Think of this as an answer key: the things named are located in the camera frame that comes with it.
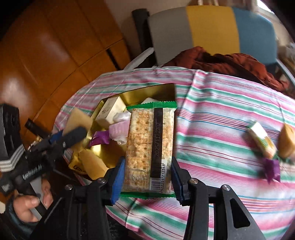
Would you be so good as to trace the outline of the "person's left hand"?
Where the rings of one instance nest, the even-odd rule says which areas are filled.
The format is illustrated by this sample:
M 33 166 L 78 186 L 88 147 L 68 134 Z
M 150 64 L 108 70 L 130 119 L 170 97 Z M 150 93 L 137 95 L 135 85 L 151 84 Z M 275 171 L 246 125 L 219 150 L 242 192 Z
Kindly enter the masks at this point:
M 53 203 L 51 185 L 47 179 L 42 179 L 43 205 L 48 208 Z M 13 208 L 22 222 L 38 222 L 37 217 L 30 211 L 40 204 L 39 198 L 29 195 L 18 195 L 13 200 Z

